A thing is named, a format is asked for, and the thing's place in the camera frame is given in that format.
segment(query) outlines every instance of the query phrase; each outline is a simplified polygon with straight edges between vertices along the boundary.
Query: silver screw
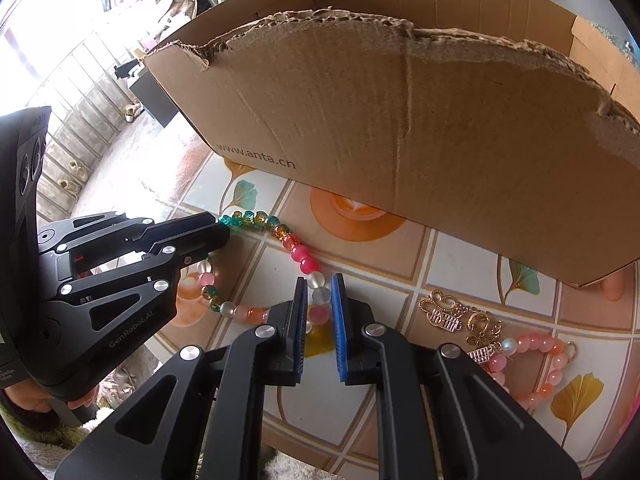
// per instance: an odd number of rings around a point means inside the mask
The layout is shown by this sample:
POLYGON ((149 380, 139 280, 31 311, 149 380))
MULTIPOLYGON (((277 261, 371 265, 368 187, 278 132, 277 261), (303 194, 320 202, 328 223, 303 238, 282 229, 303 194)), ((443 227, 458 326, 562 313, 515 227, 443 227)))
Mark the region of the silver screw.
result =
POLYGON ((386 332, 386 328, 380 323, 371 323, 364 327, 364 332, 372 337, 380 337, 386 332))
POLYGON ((271 325, 260 325, 255 329, 255 335, 260 339, 267 339, 276 333, 276 329, 271 325))
POLYGON ((167 290, 169 288, 169 283, 167 280, 158 280, 154 283, 154 289, 158 292, 162 292, 163 290, 167 290))
POLYGON ((442 348, 440 348, 440 353, 447 359, 456 359, 460 357, 460 352, 462 352, 460 347, 453 343, 447 343, 446 345, 442 345, 442 348))
POLYGON ((180 357, 185 361, 192 361, 200 355, 200 349, 197 346, 185 346, 180 350, 180 357))

